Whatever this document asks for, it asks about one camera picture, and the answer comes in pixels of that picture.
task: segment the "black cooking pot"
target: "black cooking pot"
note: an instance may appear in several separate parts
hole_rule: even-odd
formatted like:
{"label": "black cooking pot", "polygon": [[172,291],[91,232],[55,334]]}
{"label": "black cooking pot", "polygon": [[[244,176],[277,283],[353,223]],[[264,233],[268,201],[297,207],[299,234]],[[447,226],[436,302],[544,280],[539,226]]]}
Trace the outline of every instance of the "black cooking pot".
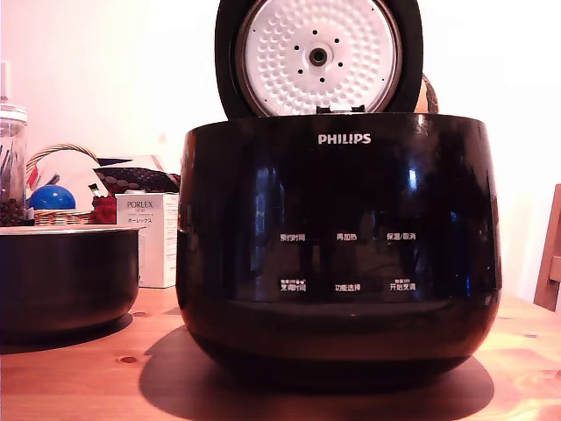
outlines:
{"label": "black cooking pot", "polygon": [[0,339],[60,337],[124,316],[138,294],[138,230],[0,229]]}
{"label": "black cooking pot", "polygon": [[200,347],[294,385],[402,385],[469,358],[501,294],[486,127],[248,118],[187,137],[177,294]]}

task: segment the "wooden chair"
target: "wooden chair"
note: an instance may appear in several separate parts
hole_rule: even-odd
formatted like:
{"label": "wooden chair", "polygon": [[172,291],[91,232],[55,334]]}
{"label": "wooden chair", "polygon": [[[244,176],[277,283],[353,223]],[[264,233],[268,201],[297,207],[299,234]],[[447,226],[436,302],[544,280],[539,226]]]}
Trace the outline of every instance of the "wooden chair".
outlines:
{"label": "wooden chair", "polygon": [[555,311],[561,282],[561,184],[555,188],[534,304]]}

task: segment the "box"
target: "box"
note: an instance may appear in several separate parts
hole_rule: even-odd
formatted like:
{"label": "box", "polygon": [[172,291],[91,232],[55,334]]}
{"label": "box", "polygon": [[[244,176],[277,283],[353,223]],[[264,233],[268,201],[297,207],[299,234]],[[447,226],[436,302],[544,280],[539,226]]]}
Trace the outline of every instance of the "box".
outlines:
{"label": "box", "polygon": [[140,287],[175,285],[179,196],[169,193],[116,195],[117,224],[143,225],[138,236]]}

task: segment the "inner lid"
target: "inner lid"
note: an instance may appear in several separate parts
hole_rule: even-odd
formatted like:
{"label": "inner lid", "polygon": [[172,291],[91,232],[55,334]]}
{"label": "inner lid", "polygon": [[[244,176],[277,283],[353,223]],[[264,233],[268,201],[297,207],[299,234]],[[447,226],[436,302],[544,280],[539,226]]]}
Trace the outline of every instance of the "inner lid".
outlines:
{"label": "inner lid", "polygon": [[260,0],[242,25],[236,70],[261,117],[375,112],[392,98],[401,53],[397,24],[378,0]]}
{"label": "inner lid", "polygon": [[16,105],[0,103],[0,118],[15,120],[27,125],[27,110]]}

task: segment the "black rice cooker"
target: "black rice cooker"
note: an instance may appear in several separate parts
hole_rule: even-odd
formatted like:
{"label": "black rice cooker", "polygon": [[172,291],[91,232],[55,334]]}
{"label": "black rice cooker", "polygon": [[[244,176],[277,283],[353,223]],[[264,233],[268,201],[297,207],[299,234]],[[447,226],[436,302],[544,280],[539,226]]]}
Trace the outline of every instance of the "black rice cooker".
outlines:
{"label": "black rice cooker", "polygon": [[501,295],[480,121],[414,113],[413,0],[223,0],[229,121],[187,136],[177,295],[237,375],[390,387],[466,361]]}

